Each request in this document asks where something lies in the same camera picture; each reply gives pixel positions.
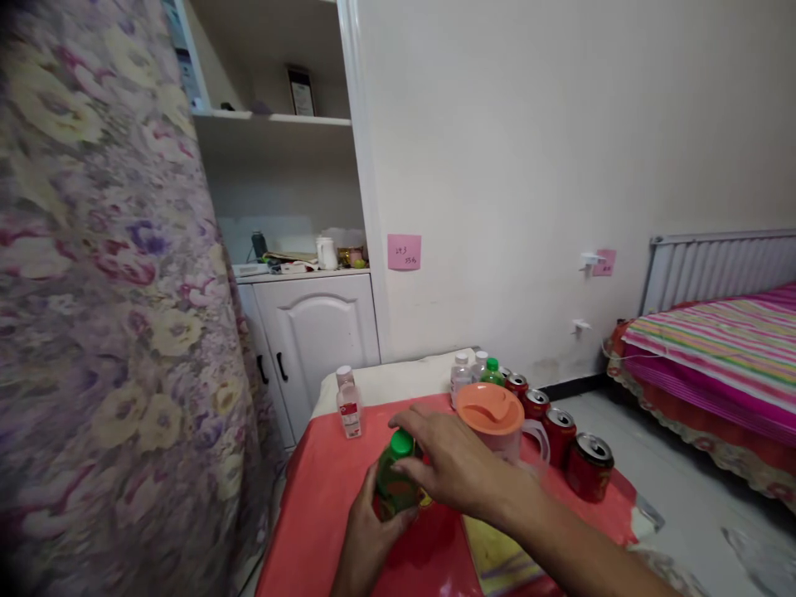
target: cabinet door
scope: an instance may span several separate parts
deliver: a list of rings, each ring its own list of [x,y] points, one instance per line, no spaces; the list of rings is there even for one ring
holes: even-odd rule
[[[271,356],[298,442],[321,381],[341,365],[381,362],[369,274],[255,284]]]
[[[240,291],[240,303],[243,306],[246,323],[249,326],[251,341],[255,345],[259,374],[262,376],[266,394],[274,403],[276,422],[279,424],[279,431],[282,432],[282,443],[285,448],[292,448],[296,445],[293,439],[293,428],[290,426],[288,411],[284,407],[282,389],[276,381],[276,372],[271,362],[268,340],[265,337],[265,328],[260,318],[260,311],[257,310],[255,291],[251,284],[242,284],[238,286],[238,290]]]

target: floral curtain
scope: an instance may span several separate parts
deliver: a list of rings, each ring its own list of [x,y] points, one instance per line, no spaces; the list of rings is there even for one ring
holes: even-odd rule
[[[235,593],[268,540],[283,451],[163,8],[15,6],[0,55],[2,548],[27,594]]]

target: green bottle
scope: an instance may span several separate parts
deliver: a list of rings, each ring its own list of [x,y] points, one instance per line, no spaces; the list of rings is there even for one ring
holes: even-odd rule
[[[498,386],[505,386],[506,380],[503,379],[503,376],[500,374],[497,368],[497,359],[487,359],[487,370],[481,376],[481,381],[483,383],[493,383]]]
[[[376,474],[376,513],[382,521],[388,521],[398,512],[417,506],[420,488],[404,474],[392,470],[392,465],[401,459],[415,456],[415,438],[403,429],[398,429],[379,457]]]

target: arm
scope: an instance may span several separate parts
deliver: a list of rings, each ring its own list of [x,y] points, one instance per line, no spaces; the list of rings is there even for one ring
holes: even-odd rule
[[[528,473],[498,459],[459,417],[422,405],[399,413],[431,465],[396,467],[438,502],[509,535],[572,597],[676,597],[641,561],[547,496]]]

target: tile floor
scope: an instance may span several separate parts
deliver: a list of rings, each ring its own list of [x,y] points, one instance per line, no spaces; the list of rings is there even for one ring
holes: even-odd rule
[[[796,516],[718,469],[707,454],[684,444],[646,413],[611,400],[614,389],[556,402],[578,428],[605,439],[616,466],[666,519],[644,544],[687,566],[712,597],[758,597],[722,527],[740,528],[761,541],[796,551]],[[243,597],[253,597],[261,564]]]

